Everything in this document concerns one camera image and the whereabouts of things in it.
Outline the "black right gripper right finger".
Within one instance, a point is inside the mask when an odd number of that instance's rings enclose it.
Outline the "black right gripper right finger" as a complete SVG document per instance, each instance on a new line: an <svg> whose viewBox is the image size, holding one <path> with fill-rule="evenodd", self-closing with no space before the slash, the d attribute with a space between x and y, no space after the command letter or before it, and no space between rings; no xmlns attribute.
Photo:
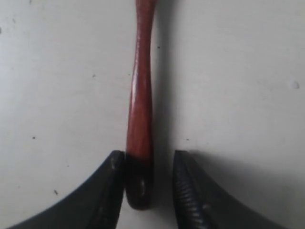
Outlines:
<svg viewBox="0 0 305 229"><path fill-rule="evenodd" d="M176 150L173 204L181 229L302 229L303 173L204 151Z"/></svg>

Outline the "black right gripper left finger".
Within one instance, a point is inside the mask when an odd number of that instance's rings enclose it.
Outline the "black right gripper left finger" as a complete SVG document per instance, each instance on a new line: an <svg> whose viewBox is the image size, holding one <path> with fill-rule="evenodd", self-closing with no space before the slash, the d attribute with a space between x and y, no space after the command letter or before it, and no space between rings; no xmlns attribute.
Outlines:
<svg viewBox="0 0 305 229"><path fill-rule="evenodd" d="M112 151L75 191L15 229L114 229L123 199L124 152Z"/></svg>

